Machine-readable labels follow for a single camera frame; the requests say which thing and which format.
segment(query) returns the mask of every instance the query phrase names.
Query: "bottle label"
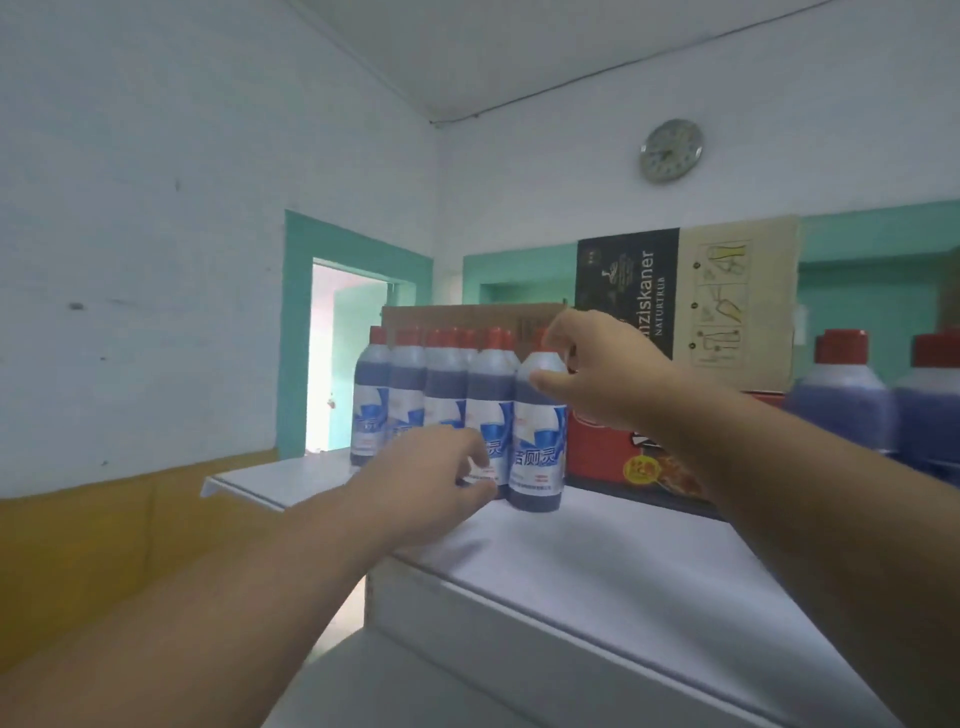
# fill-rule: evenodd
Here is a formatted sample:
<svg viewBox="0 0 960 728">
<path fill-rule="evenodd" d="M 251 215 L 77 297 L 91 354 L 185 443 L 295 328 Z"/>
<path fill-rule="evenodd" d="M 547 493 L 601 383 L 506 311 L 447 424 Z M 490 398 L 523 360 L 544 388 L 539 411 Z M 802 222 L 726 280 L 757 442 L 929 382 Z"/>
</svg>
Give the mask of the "bottle label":
<svg viewBox="0 0 960 728">
<path fill-rule="evenodd" d="M 451 425 L 454 429 L 464 426 L 467 400 L 443 400 L 439 397 L 423 398 L 423 424 Z"/>
<path fill-rule="evenodd" d="M 423 392 L 418 389 L 391 389 L 387 435 L 394 439 L 413 427 L 423 427 Z"/>
<path fill-rule="evenodd" d="M 513 438 L 514 403 L 512 401 L 467 400 L 464 419 L 467 427 L 478 430 L 487 443 L 490 465 L 474 468 L 468 480 L 489 479 L 506 485 L 510 474 L 510 445 Z"/>
<path fill-rule="evenodd" d="M 564 489 L 566 407 L 517 402 L 511 490 L 555 496 Z"/>
<path fill-rule="evenodd" d="M 376 455 L 387 434 L 388 387 L 371 387 L 356 384 L 353 387 L 353 431 L 350 436 L 350 453 L 353 455 Z"/>
</svg>

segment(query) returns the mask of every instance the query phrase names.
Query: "hand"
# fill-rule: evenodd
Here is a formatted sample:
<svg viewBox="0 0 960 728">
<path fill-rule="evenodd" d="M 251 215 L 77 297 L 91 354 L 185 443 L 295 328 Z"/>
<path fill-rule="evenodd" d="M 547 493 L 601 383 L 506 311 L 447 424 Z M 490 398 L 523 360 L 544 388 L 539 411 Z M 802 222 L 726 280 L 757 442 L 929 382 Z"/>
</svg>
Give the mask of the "hand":
<svg viewBox="0 0 960 728">
<path fill-rule="evenodd" d="M 496 484 L 482 480 L 458 486 L 470 472 L 467 458 L 490 463 L 475 429 L 434 425 L 411 429 L 391 441 L 349 482 L 365 508 L 383 515 L 389 548 L 439 539 L 496 496 Z"/>
<path fill-rule="evenodd" d="M 566 365 L 575 374 L 538 371 L 530 383 L 616 429 L 643 431 L 644 414 L 678 372 L 639 330 L 600 311 L 568 308 L 553 320 L 545 343 L 570 352 Z"/>
</svg>

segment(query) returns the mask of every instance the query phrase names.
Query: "bottle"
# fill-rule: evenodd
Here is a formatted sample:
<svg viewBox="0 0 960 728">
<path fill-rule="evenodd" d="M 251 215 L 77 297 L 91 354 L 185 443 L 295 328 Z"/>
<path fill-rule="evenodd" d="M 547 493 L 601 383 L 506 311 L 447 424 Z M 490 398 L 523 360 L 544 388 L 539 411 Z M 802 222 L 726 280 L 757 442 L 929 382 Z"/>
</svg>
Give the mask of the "bottle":
<svg viewBox="0 0 960 728">
<path fill-rule="evenodd" d="M 411 427 L 423 427 L 423 385 L 426 354 L 419 328 L 402 328 L 390 352 L 390 405 L 387 437 L 393 439 Z"/>
<path fill-rule="evenodd" d="M 960 335 L 913 337 L 913 367 L 894 395 L 900 410 L 900 459 L 960 486 Z"/>
<path fill-rule="evenodd" d="M 464 426 L 467 408 L 467 362 L 456 328 L 434 329 L 427 335 L 423 424 Z"/>
<path fill-rule="evenodd" d="M 566 405 L 542 395 L 530 383 L 538 369 L 566 372 L 560 355 L 543 344 L 537 331 L 533 352 L 516 374 L 514 454 L 507 500 L 521 511 L 548 513 L 560 508 L 566 464 Z"/>
<path fill-rule="evenodd" d="M 469 368 L 470 363 L 477 355 L 477 332 L 472 328 L 461 328 L 458 339 L 460 353 L 464 356 L 464 362 Z"/>
<path fill-rule="evenodd" d="M 516 339 L 514 338 L 514 333 L 508 328 L 505 328 L 503 335 L 507 347 L 504 351 L 507 353 L 507 358 L 510 359 L 510 363 L 514 366 L 514 373 L 516 373 L 520 368 L 520 357 L 516 355 Z"/>
<path fill-rule="evenodd" d="M 360 354 L 353 371 L 353 428 L 350 433 L 350 465 L 353 468 L 366 465 L 383 447 L 389 398 L 387 331 L 383 327 L 370 327 L 370 343 Z"/>
<path fill-rule="evenodd" d="M 490 328 L 486 338 L 486 348 L 473 359 L 467 374 L 465 424 L 483 435 L 490 465 L 474 468 L 468 480 L 493 480 L 500 491 L 497 497 L 505 497 L 513 438 L 514 367 L 504 351 L 503 330 Z"/>
<path fill-rule="evenodd" d="M 858 328 L 818 336 L 814 365 L 786 396 L 783 409 L 853 443 L 889 453 L 896 446 L 893 394 L 867 366 L 870 340 Z"/>
</svg>

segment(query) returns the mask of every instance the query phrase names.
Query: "printed illustration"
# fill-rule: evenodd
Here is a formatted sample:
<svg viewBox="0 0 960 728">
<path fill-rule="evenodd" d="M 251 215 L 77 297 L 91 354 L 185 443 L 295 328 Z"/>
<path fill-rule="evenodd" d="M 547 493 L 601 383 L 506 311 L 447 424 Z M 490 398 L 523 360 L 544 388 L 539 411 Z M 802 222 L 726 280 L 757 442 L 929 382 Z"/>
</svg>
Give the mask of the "printed illustration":
<svg viewBox="0 0 960 728">
<path fill-rule="evenodd" d="M 697 286 L 694 320 L 702 324 L 744 324 L 748 296 L 745 284 Z"/>
<path fill-rule="evenodd" d="M 695 366 L 739 366 L 746 348 L 741 326 L 699 326 L 690 339 L 691 363 Z"/>
<path fill-rule="evenodd" d="M 750 275 L 750 242 L 710 243 L 697 252 L 697 285 L 746 283 Z"/>
</svg>

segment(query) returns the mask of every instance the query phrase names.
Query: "clock face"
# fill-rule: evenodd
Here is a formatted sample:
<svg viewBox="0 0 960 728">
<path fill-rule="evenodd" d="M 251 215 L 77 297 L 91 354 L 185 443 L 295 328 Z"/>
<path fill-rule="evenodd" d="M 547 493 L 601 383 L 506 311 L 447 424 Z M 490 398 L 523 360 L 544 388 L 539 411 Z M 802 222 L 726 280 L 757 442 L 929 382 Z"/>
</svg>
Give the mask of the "clock face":
<svg viewBox="0 0 960 728">
<path fill-rule="evenodd" d="M 686 119 L 670 119 L 650 132 L 640 148 L 640 170 L 650 182 L 669 182 L 682 177 L 700 159 L 704 135 Z"/>
</svg>

